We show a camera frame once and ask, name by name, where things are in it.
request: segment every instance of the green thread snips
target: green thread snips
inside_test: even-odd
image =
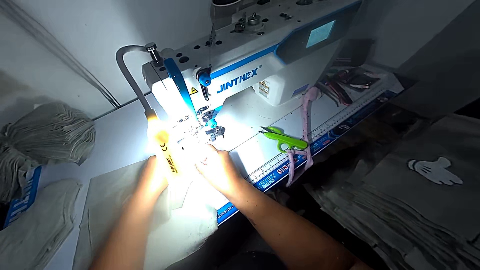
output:
[[[260,131],[265,135],[265,137],[278,141],[278,151],[282,153],[286,153],[285,150],[282,149],[283,144],[286,144],[288,146],[288,149],[292,149],[293,147],[295,147],[298,150],[304,150],[308,146],[307,142],[289,137],[283,134],[283,132],[276,127],[261,126],[261,128],[266,130],[266,131]]]

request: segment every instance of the blue knob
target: blue knob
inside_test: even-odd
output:
[[[198,81],[203,85],[203,86],[209,86],[210,83],[212,82],[212,78],[210,78],[210,75],[207,73],[203,72],[198,76]]]
[[[210,119],[208,120],[207,124],[206,124],[209,128],[215,128],[216,127],[216,121],[215,119]]]

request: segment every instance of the forearm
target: forearm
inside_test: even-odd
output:
[[[90,270],[141,270],[155,199],[135,192]]]
[[[290,269],[349,269],[357,259],[340,243],[243,179],[227,198]]]

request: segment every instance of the yellow warning triangle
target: yellow warning triangle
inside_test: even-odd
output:
[[[192,87],[192,89],[190,90],[190,95],[193,95],[195,93],[198,93],[198,90]]]

